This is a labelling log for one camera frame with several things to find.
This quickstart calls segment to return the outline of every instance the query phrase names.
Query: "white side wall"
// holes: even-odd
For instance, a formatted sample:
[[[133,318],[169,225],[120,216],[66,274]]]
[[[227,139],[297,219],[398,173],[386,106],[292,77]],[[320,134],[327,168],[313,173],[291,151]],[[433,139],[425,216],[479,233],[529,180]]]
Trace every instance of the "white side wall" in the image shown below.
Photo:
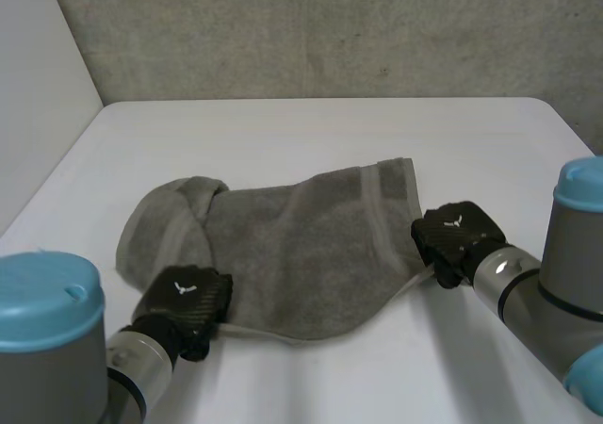
[[[101,108],[57,0],[0,0],[0,235]]]

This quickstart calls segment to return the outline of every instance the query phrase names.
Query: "concrete wall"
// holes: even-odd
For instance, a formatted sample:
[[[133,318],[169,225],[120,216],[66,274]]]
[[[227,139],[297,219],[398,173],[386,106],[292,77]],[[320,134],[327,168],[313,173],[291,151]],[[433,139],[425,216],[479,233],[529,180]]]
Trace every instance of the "concrete wall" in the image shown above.
[[[603,153],[603,0],[58,2],[106,104],[533,96]]]
[[[0,0],[0,235],[101,108],[57,0]]]

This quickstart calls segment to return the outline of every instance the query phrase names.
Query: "crumpled towel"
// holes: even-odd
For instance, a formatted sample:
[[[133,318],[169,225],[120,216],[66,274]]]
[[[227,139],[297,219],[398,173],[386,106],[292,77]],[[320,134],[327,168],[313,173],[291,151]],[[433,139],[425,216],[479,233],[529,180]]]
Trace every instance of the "crumpled towel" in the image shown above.
[[[406,158],[284,187],[179,179],[139,203],[117,270],[142,291],[166,266],[214,267],[234,281],[221,333],[320,340],[354,330],[430,275],[410,237],[420,217]]]

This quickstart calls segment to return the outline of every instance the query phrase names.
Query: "white logo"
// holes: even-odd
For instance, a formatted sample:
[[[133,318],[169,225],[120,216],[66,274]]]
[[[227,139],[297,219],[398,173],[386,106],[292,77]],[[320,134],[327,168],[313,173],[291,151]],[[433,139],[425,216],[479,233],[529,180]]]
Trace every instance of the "white logo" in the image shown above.
[[[176,289],[178,289],[178,292],[180,292],[180,295],[185,295],[187,292],[192,292],[193,290],[197,290],[197,286],[192,285],[191,287],[181,287],[178,283],[174,284],[176,286]]]
[[[452,223],[448,223],[448,222],[444,221],[444,226],[456,226],[457,228],[460,228],[461,221],[463,221],[463,216],[459,215],[459,219],[456,221],[453,221]]]

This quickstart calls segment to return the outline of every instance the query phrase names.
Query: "table surface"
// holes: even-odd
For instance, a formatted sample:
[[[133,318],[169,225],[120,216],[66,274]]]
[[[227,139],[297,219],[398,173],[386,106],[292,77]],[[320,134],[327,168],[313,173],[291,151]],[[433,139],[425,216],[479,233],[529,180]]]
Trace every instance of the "table surface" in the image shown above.
[[[61,250],[101,271],[106,331],[139,298],[114,269],[150,189],[205,175],[230,188],[293,184],[398,156],[423,210],[481,205],[542,255],[564,162],[591,152],[547,104],[524,98],[120,103],[106,107],[0,239],[0,253]],[[600,422],[564,393],[469,288],[433,281],[346,337],[302,347],[220,339],[179,362],[152,424]]]

